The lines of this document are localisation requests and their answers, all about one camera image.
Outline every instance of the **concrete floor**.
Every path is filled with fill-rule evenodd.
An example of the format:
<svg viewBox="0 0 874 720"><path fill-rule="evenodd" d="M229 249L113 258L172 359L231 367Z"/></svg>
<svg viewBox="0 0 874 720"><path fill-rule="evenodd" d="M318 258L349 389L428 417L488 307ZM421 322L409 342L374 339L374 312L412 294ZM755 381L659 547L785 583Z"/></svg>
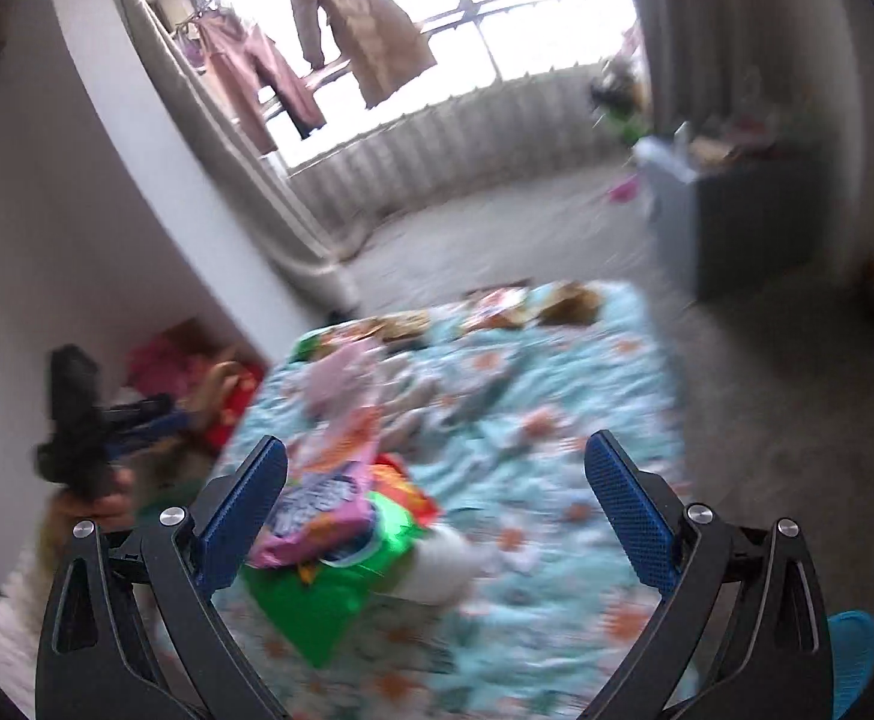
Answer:
<svg viewBox="0 0 874 720"><path fill-rule="evenodd" d="M352 263L364 310L433 305L527 277L632 281L684 382L698 497L741 525L794 517L828 610L874 613L874 326L808 272L691 303L656 261L642 199L603 199L626 175L621 163L391 220Z"/></svg>

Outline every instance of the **silver bolt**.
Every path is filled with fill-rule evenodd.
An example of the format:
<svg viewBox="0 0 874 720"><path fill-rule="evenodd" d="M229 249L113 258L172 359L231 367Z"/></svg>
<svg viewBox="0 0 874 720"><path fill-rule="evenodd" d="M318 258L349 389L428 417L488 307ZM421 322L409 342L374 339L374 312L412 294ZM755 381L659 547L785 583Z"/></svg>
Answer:
<svg viewBox="0 0 874 720"><path fill-rule="evenodd" d="M786 517L777 523L777 530L788 538L794 538L797 533L800 533L800 528L797 526L797 523Z"/></svg>
<svg viewBox="0 0 874 720"><path fill-rule="evenodd" d="M687 508L687 515L698 525L706 525L714 519L714 513L702 503L695 503Z"/></svg>
<svg viewBox="0 0 874 720"><path fill-rule="evenodd" d="M74 536L77 538L87 538L90 533L93 533L93 523L88 519L82 519L74 525Z"/></svg>
<svg viewBox="0 0 874 720"><path fill-rule="evenodd" d="M184 512L183 509L179 506L171 506L170 509L164 509L160 513L160 524L161 525L179 525L184 521L184 517L186 517L187 512Z"/></svg>

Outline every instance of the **coat sleeve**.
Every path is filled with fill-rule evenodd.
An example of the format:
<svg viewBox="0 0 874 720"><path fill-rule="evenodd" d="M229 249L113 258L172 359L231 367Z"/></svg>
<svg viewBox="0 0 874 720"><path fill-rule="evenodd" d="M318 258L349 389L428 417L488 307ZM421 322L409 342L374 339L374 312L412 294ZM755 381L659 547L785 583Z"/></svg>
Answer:
<svg viewBox="0 0 874 720"><path fill-rule="evenodd" d="M290 6L294 11L304 59L314 70L318 70L325 65L325 60L320 42L320 23L317 20L317 0L290 0Z"/></svg>

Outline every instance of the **brown coat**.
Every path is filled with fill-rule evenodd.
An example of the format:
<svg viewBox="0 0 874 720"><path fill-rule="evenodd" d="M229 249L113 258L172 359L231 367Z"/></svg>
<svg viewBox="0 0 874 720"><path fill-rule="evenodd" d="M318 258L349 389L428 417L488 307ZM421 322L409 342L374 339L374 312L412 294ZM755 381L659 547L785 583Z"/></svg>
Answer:
<svg viewBox="0 0 874 720"><path fill-rule="evenodd" d="M351 60L368 108L436 64L426 36L393 0L290 0L304 59L325 64L317 9L327 11L333 39Z"/></svg>

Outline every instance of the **window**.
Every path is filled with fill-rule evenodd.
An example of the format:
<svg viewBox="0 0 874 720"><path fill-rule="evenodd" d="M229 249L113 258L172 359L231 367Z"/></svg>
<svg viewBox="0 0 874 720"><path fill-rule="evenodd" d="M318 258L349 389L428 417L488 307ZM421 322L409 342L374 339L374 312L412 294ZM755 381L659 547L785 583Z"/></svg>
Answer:
<svg viewBox="0 0 874 720"><path fill-rule="evenodd" d="M222 0L261 24L300 76L304 61L290 0ZM346 74L315 93L328 124L301 141L286 116L269 119L283 159L294 167L379 124L391 122L452 95L488 86L495 79L544 73L574 63L597 62L621 47L624 30L636 20L631 0L394 0L418 23L429 24L437 66L389 100L366 110L357 81ZM440 25L434 17L453 14ZM322 30L324 55L339 50ZM267 90L261 100L272 97Z"/></svg>

